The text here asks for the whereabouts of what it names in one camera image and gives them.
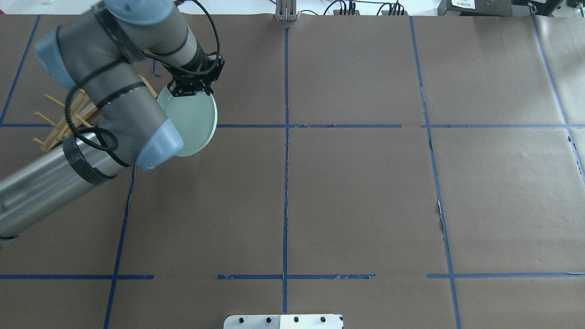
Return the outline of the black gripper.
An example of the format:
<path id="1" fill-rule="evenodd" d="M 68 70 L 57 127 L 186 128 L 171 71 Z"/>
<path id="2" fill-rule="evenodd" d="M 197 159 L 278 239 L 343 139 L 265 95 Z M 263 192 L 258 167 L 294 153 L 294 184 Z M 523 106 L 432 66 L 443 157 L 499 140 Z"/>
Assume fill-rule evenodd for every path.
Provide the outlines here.
<path id="1" fill-rule="evenodd" d="M 205 69 L 197 68 L 195 71 L 187 71 L 184 68 L 171 67 L 167 70 L 171 73 L 172 80 L 166 85 L 172 96 L 196 96 L 203 93 L 213 95 L 213 83 L 218 80 L 225 65 L 225 59 L 219 53 L 205 55 L 203 64 Z"/>

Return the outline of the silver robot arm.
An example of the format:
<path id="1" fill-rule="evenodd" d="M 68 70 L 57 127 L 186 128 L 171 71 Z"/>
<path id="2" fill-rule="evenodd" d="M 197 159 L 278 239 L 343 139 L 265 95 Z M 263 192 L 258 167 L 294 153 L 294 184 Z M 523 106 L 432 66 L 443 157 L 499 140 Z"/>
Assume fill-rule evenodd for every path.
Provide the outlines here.
<path id="1" fill-rule="evenodd" d="M 201 6 L 217 48 L 205 52 L 180 4 L 101 0 L 36 42 L 42 69 L 67 90 L 69 134 L 2 180 L 1 245 L 127 167 L 153 170 L 211 141 L 221 40 Z"/>

